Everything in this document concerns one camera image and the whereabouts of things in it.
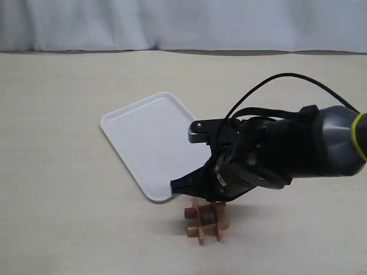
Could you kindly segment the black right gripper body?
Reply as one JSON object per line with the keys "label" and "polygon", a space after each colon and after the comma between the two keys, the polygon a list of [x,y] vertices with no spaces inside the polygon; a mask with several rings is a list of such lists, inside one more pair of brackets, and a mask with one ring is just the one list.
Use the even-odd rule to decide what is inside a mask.
{"label": "black right gripper body", "polygon": [[211,200],[232,201],[256,187],[283,189],[292,176],[278,159],[291,119],[252,117],[247,120],[205,121],[212,156],[204,179]]}

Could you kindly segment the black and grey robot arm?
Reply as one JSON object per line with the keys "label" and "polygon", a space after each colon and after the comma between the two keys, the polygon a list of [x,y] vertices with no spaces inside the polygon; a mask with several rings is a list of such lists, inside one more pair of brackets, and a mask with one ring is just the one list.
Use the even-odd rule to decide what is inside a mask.
{"label": "black and grey robot arm", "polygon": [[366,166],[366,114],[336,105],[289,112],[248,107],[188,129],[211,155],[172,180],[173,194],[229,202],[257,188],[280,190],[296,178],[354,176]]}

